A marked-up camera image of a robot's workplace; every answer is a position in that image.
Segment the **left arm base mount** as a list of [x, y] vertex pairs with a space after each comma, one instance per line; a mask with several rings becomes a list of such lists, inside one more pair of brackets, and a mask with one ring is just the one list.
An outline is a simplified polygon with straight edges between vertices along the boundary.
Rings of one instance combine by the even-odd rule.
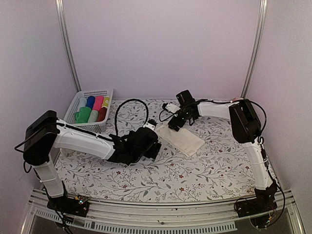
[[80, 202], [75, 198], [66, 196], [52, 198], [48, 196], [47, 208], [68, 215], [86, 217], [89, 211], [90, 203], [88, 201]]

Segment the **cream white towel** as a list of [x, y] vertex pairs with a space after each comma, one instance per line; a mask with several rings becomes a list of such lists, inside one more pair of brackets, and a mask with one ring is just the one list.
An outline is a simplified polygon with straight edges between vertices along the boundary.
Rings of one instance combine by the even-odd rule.
[[175, 131], [167, 125], [161, 125], [156, 129], [156, 133], [186, 156], [193, 156], [205, 144], [204, 140], [185, 128]]

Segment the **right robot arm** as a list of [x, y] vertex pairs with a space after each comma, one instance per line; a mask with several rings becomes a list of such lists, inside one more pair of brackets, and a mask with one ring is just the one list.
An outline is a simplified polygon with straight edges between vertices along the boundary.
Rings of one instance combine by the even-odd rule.
[[269, 171], [269, 162], [263, 147], [260, 120], [248, 99], [235, 101], [195, 100], [189, 90], [176, 95], [179, 105], [164, 104], [163, 110], [172, 114], [169, 128], [179, 131], [186, 122], [194, 124], [199, 117], [219, 117], [228, 119], [234, 139], [244, 148], [255, 179], [256, 193], [275, 193], [276, 182]]

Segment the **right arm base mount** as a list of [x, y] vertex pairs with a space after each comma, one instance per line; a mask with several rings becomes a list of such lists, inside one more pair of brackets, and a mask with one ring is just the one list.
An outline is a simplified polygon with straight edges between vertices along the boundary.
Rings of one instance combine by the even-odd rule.
[[238, 217], [250, 217], [251, 225], [256, 229], [266, 229], [276, 215], [277, 203], [275, 198], [268, 203], [261, 203], [258, 198], [239, 198], [234, 203], [234, 210]]

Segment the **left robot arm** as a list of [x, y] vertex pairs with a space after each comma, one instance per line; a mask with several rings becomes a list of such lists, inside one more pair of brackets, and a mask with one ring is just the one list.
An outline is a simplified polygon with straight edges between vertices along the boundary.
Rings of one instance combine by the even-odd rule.
[[151, 119], [125, 136], [110, 134], [105, 137], [58, 119], [57, 113], [49, 110], [27, 128], [22, 143], [23, 159], [39, 175], [53, 203], [67, 212], [73, 204], [52, 163], [52, 148], [79, 151], [109, 162], [130, 165], [142, 157], [156, 158], [161, 143], [155, 127], [156, 122]]

